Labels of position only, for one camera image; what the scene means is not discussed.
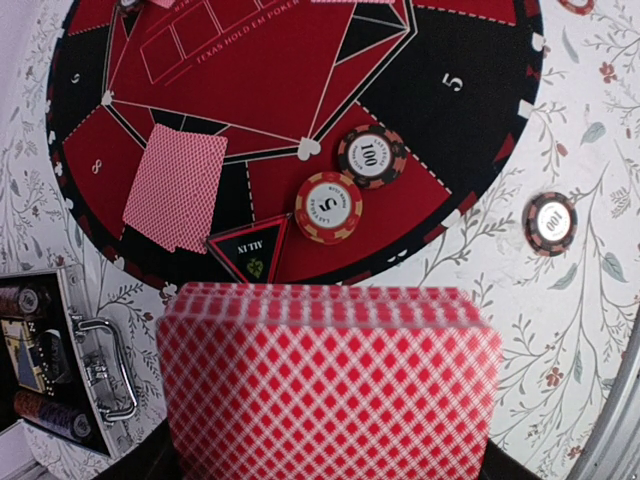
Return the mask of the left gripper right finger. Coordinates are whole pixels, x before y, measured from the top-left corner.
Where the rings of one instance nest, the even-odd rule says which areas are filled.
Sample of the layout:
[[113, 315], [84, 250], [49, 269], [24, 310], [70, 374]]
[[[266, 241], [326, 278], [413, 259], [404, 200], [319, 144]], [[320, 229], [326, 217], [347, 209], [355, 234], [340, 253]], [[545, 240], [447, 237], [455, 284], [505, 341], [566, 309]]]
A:
[[540, 480], [540, 477], [488, 442], [484, 455], [484, 480]]

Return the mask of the orange chip stack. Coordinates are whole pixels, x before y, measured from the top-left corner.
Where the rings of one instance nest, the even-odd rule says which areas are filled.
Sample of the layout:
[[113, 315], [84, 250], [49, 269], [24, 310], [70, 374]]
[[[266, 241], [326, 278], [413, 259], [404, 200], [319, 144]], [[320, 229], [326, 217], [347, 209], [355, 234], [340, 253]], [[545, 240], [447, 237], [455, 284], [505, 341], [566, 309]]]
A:
[[558, 3], [568, 12], [579, 15], [588, 16], [595, 8], [595, 0], [558, 0]]

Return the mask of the triangular all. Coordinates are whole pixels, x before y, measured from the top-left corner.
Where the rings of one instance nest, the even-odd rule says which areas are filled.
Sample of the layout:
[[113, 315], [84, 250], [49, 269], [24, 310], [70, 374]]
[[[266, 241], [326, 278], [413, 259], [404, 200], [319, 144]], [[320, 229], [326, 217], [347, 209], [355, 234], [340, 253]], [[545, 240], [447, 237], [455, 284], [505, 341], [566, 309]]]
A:
[[238, 283], [273, 283], [292, 214], [210, 235], [205, 246]]

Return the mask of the orange chips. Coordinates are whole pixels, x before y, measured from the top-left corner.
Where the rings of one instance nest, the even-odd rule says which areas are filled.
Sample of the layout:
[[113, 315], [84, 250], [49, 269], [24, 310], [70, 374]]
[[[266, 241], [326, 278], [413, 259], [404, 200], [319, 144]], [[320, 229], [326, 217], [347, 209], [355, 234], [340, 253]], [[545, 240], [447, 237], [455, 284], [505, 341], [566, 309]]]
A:
[[340, 172], [323, 171], [300, 186], [294, 217], [307, 238], [335, 245], [356, 230], [362, 212], [363, 199], [358, 186]]

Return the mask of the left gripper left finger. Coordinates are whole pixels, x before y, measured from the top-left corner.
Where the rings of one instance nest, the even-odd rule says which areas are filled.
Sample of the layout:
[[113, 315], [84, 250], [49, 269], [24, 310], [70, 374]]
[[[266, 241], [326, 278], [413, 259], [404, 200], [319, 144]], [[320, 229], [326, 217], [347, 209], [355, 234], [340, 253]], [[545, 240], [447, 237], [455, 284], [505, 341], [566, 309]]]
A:
[[141, 444], [99, 474], [99, 480], [182, 479], [169, 425], [160, 424]]

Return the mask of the dark chips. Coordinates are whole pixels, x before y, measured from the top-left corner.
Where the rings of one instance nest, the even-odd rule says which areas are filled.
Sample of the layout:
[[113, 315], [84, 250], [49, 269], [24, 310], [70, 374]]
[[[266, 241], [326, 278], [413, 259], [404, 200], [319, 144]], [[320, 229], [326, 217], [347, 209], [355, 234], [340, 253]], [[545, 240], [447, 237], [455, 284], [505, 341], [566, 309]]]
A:
[[396, 181], [408, 155], [396, 132], [373, 124], [352, 129], [337, 148], [340, 171], [363, 189], [379, 189]]

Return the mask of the red playing card deck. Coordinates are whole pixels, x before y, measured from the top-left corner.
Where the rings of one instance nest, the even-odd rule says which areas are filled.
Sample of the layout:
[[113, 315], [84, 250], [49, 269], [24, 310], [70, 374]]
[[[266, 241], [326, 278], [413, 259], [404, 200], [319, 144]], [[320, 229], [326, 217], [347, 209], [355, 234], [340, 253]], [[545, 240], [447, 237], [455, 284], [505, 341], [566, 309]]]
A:
[[189, 283], [157, 323], [188, 479], [475, 479], [502, 339], [454, 288]]

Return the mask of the single red dealt card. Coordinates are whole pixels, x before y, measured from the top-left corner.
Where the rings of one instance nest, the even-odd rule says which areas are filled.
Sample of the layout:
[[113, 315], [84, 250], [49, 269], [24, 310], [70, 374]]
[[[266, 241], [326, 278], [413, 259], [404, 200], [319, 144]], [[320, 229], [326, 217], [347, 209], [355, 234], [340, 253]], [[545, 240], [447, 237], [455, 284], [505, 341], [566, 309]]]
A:
[[224, 136], [155, 125], [125, 204], [124, 224], [170, 253], [206, 253], [227, 146]]

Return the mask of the dark red chip stack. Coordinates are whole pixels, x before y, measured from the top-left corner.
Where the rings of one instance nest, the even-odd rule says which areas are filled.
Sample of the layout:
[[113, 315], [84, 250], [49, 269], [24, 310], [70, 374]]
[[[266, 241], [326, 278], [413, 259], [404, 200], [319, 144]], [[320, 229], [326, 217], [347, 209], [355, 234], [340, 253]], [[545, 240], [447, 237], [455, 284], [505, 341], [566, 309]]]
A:
[[531, 198], [523, 211], [524, 236], [540, 256], [555, 257], [566, 252], [576, 235], [577, 212], [569, 198], [554, 191]]

